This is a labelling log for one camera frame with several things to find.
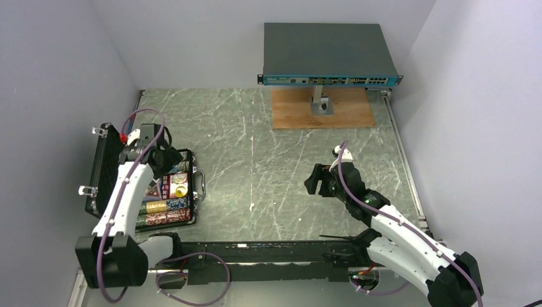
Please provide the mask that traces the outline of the red triangular all-in marker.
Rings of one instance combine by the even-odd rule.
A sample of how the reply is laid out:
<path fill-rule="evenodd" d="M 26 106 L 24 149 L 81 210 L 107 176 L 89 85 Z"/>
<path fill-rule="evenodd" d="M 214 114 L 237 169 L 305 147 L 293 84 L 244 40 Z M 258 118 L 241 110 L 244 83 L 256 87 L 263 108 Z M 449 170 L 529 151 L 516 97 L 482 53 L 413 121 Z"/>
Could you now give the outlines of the red triangular all-in marker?
<path fill-rule="evenodd" d="M 162 199 L 160 180 L 152 180 L 145 192 L 143 202 L 159 201 Z"/>

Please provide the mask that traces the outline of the clear dealer button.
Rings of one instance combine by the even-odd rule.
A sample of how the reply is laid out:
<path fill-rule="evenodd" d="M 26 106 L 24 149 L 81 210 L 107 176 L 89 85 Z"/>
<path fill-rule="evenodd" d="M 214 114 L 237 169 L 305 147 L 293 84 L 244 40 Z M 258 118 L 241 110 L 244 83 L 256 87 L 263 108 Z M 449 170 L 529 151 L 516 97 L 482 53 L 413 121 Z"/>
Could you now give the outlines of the clear dealer button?
<path fill-rule="evenodd" d="M 176 173 L 172 177 L 172 183 L 175 184 L 186 184 L 188 182 L 188 177 L 186 173 Z"/>

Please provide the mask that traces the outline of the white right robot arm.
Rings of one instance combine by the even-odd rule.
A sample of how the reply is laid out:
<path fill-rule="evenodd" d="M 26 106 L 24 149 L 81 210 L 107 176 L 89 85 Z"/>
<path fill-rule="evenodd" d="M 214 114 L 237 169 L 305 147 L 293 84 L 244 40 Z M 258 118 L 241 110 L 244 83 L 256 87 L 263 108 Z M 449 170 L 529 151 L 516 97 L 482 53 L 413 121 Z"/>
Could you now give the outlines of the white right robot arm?
<path fill-rule="evenodd" d="M 431 306 L 482 306 L 477 260 L 454 252 L 418 229 L 382 194 L 368 189 L 350 162 L 315 164 L 304 185 L 309 194 L 337 198 L 367 226 L 356 237 L 352 256 L 359 265 L 381 264 L 426 297 Z"/>

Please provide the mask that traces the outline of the red playing card deck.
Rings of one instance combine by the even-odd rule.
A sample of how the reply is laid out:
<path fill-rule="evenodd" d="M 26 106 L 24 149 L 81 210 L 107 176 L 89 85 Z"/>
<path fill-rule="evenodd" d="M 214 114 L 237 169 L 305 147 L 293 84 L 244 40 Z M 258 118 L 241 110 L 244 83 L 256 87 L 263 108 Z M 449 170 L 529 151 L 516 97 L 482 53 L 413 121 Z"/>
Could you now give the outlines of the red playing card deck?
<path fill-rule="evenodd" d="M 169 175 L 169 198 L 184 198 L 189 192 L 188 174 L 183 172 Z"/>

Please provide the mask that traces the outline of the yellow big blind button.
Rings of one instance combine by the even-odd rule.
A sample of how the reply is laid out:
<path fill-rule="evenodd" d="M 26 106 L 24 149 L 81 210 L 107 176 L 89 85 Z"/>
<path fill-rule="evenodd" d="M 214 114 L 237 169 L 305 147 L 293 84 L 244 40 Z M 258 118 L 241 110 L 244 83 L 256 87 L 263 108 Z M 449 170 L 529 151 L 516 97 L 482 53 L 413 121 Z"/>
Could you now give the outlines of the yellow big blind button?
<path fill-rule="evenodd" d="M 185 187 L 184 185 L 179 185 L 175 191 L 174 191 L 174 195 L 177 197 L 177 198 L 183 198 L 183 197 L 186 197 L 186 195 L 188 194 L 188 188 Z"/>

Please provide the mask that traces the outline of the black aluminium poker case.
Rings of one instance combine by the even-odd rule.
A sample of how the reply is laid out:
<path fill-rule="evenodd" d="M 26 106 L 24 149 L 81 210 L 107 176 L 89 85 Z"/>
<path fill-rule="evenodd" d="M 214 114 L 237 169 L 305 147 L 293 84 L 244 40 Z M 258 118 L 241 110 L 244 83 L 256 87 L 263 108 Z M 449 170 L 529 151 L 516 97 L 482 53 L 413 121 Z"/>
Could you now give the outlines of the black aluminium poker case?
<path fill-rule="evenodd" d="M 98 142 L 90 183 L 87 186 L 82 185 L 79 192 L 86 197 L 85 211 L 99 218 L 105 212 L 111 198 L 118 174 L 119 158 L 126 146 L 134 147 L 136 145 L 136 137 L 139 136 L 139 130 L 133 130 L 130 134 L 126 135 L 118 132 L 111 123 L 104 123 L 100 127 L 93 128 L 93 133 L 98 135 Z M 179 149 L 178 151 L 182 155 L 182 161 L 166 175 L 161 178 L 153 178 L 151 181 L 160 180 L 161 200 L 175 199 L 169 198 L 167 195 L 169 192 L 169 175 L 178 172 L 188 174 L 189 192 L 184 198 L 189 201 L 189 206 L 186 209 L 190 210 L 192 220 L 147 228 L 135 228 L 137 232 L 188 226 L 196 222 L 197 201 L 205 198 L 205 191 L 197 191 L 195 186 L 195 176 L 196 173 L 199 173 L 199 170 L 196 168 L 196 157 L 193 151 L 188 148 Z"/>

